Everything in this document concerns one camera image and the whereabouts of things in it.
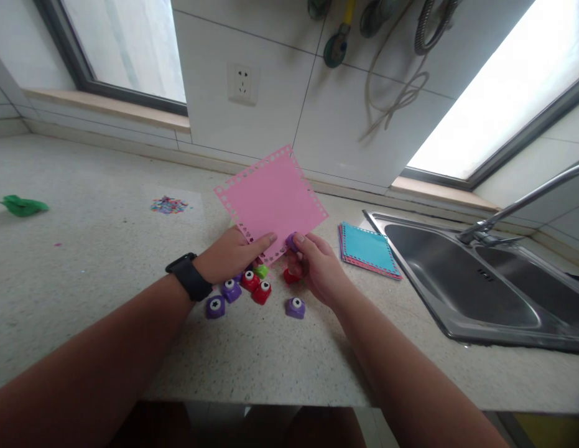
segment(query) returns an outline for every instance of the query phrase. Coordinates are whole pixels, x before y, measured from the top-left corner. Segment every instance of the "window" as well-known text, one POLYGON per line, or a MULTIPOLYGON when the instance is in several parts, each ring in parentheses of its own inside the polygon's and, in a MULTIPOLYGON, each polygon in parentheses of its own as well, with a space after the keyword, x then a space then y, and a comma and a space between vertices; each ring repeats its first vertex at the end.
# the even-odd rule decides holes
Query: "window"
POLYGON ((579 102, 579 0, 536 0, 403 175, 473 189, 579 102))
POLYGON ((79 90, 187 116, 170 0, 35 0, 79 90))

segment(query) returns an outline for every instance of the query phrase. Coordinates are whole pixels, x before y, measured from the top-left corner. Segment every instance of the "wristwatch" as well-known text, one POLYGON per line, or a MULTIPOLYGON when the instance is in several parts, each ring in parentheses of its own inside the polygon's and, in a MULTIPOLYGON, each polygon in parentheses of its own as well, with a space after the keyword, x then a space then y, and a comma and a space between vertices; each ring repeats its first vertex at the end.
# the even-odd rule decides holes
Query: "wristwatch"
POLYGON ((213 292, 213 285, 204 280, 192 264, 192 260, 197 256, 195 253, 188 252, 165 268, 166 273, 177 277, 193 302, 200 302, 213 292))

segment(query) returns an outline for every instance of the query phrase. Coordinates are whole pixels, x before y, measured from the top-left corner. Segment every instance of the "finger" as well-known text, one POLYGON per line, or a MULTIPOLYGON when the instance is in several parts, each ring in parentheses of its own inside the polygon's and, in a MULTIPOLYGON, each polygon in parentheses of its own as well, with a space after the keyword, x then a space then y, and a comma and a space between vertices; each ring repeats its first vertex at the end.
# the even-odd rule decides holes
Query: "finger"
POLYGON ((331 245, 328 244, 328 242, 324 238, 320 238, 318 235, 314 235, 313 233, 308 233, 306 236, 308 237, 309 240, 311 240, 314 244, 316 244, 316 247, 320 249, 320 251, 324 255, 335 254, 335 252, 333 252, 333 248, 331 247, 331 245))
POLYGON ((296 277, 302 277, 303 269, 299 264, 290 264, 288 265, 287 269, 289 269, 289 273, 296 277))
POLYGON ((250 259, 256 259, 256 257, 258 257, 262 252, 271 247, 271 244, 275 241, 277 241, 277 234, 274 232, 267 233, 258 238, 254 243, 246 248, 251 255, 250 259))
POLYGON ((301 233, 296 233, 294 235, 294 243, 307 259, 317 259, 322 256, 322 252, 320 252, 318 246, 301 233))
POLYGON ((297 263, 297 255, 292 250, 287 251, 287 258, 290 263, 297 263))

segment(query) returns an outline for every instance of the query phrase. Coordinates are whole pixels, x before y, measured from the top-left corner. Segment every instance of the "forearm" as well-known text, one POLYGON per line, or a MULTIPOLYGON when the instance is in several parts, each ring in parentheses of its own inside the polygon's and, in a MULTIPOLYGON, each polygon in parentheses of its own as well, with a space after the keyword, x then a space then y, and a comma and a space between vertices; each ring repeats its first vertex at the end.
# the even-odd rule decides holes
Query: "forearm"
POLYGON ((0 389, 0 446, 106 444, 192 307, 163 277, 23 372, 0 389))
POLYGON ((332 308, 400 446, 506 447, 478 408, 355 287, 332 308))

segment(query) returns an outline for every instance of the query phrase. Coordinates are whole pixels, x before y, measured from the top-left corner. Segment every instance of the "blue paper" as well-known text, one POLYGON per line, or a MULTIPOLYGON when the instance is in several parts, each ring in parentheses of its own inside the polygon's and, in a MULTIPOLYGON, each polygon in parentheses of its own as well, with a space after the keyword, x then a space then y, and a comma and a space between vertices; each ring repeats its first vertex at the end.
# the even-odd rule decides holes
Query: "blue paper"
POLYGON ((389 239, 343 222, 343 254, 401 277, 389 239))

